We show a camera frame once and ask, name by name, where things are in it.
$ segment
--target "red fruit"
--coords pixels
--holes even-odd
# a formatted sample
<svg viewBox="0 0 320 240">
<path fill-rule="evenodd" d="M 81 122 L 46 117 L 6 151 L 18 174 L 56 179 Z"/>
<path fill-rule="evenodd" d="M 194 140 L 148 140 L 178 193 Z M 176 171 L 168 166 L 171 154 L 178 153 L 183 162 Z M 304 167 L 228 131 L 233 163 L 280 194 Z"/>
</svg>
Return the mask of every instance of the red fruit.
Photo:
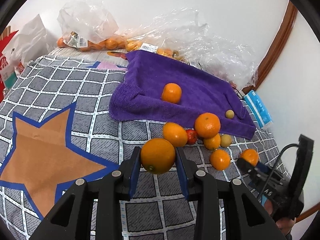
<svg viewBox="0 0 320 240">
<path fill-rule="evenodd" d="M 188 135 L 188 141 L 187 144 L 195 144 L 198 140 L 197 132 L 195 130 L 189 129 L 186 130 Z"/>
</svg>

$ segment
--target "purple cloth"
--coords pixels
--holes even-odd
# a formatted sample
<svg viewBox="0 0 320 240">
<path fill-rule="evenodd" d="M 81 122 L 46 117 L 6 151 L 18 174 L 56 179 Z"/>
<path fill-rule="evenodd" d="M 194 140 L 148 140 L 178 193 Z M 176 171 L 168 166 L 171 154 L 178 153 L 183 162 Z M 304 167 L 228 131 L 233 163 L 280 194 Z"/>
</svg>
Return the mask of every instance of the purple cloth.
<svg viewBox="0 0 320 240">
<path fill-rule="evenodd" d="M 128 72 L 109 104 L 113 119 L 175 122 L 192 128 L 200 114 L 210 112 L 220 119 L 220 133 L 252 139 L 256 127 L 229 83 L 155 53 L 137 50 L 126 55 Z M 181 87 L 179 104 L 161 100 L 167 83 Z M 235 112 L 233 119 L 225 117 L 229 109 Z"/>
</svg>

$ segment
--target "blue tissue package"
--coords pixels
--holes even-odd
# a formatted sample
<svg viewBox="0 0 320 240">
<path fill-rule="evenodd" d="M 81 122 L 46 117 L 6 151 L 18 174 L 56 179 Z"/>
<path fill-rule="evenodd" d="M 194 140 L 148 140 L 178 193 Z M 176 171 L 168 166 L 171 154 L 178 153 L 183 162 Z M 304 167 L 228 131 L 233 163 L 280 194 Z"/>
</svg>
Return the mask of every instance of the blue tissue package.
<svg viewBox="0 0 320 240">
<path fill-rule="evenodd" d="M 269 125 L 272 124 L 272 118 L 258 94 L 251 90 L 244 96 L 244 100 L 257 119 L 259 127 L 261 129 L 267 129 Z"/>
</svg>

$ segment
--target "checkered tablecloth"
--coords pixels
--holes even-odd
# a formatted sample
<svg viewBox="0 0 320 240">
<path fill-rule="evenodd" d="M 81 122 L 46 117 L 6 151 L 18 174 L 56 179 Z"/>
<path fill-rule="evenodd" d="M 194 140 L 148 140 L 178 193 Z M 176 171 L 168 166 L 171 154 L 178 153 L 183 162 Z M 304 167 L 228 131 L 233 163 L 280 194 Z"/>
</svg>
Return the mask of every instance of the checkered tablecloth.
<svg viewBox="0 0 320 240">
<path fill-rule="evenodd" d="M 0 162 L 12 148 L 12 112 L 16 111 L 40 122 L 49 115 L 77 101 L 72 124 L 71 140 L 79 148 L 110 161 L 121 163 L 130 158 L 135 146 L 151 138 L 162 137 L 163 122 L 138 120 L 118 122 L 109 116 L 108 104 L 114 89 L 124 80 L 124 72 L 89 69 L 94 62 L 61 56 L 43 56 L 30 62 L 0 104 Z M 244 101 L 257 125 L 252 112 Z M 273 165 L 279 154 L 269 131 L 257 128 L 251 141 L 232 137 L 226 150 L 231 164 L 216 171 L 209 162 L 211 154 L 199 140 L 185 146 L 186 157 L 199 169 L 217 179 L 241 179 L 246 185 L 247 174 L 241 174 L 236 162 L 241 152 L 253 148 L 260 161 Z M 287 172 L 280 161 L 278 168 Z M 175 166 L 162 175 L 152 175 L 140 169 L 134 198 L 121 201 L 121 220 L 124 240 L 193 239 L 196 221 L 196 202 L 187 202 L 181 193 Z M 92 213 L 91 239 L 95 239 L 97 202 Z M 23 191 L 0 187 L 0 216 L 18 240 L 29 239 L 40 220 Z M 220 235 L 225 239 L 224 207 L 220 200 Z"/>
</svg>

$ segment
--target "blue gripper pad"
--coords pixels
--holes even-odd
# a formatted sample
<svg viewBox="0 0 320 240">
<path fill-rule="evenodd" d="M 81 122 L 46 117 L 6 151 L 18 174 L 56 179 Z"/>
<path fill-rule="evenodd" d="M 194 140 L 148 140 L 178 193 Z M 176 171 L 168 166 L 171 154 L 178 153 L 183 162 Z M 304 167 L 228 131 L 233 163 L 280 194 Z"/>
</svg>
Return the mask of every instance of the blue gripper pad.
<svg viewBox="0 0 320 240">
<path fill-rule="evenodd" d="M 177 167 L 177 173 L 178 173 L 182 194 L 184 195 L 185 199 L 188 200 L 189 198 L 188 178 L 184 170 L 183 163 L 178 151 L 176 151 L 176 167 Z"/>
<path fill-rule="evenodd" d="M 132 198 L 134 194 L 136 193 L 137 184 L 138 184 L 138 178 L 139 178 L 139 172 L 140 172 L 140 151 L 138 152 L 136 159 L 134 160 L 132 172 L 130 175 L 130 190 L 129 190 L 129 196 Z"/>
</svg>

